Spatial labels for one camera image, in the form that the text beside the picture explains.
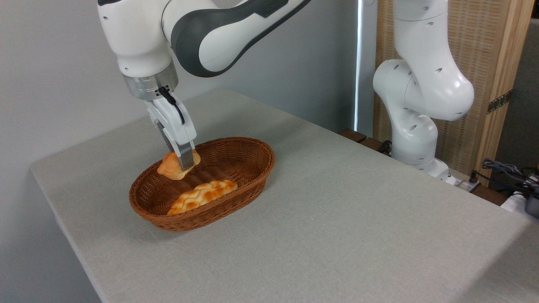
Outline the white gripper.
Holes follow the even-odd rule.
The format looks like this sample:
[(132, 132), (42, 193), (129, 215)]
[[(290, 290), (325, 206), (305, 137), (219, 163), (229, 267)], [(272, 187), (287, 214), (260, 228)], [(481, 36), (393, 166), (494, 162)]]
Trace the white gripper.
[(194, 139), (197, 136), (192, 119), (187, 108), (175, 96), (171, 95), (175, 105), (160, 96), (154, 100), (147, 100), (147, 111), (154, 126), (159, 129), (171, 153), (176, 153), (183, 171), (194, 167), (195, 149)]

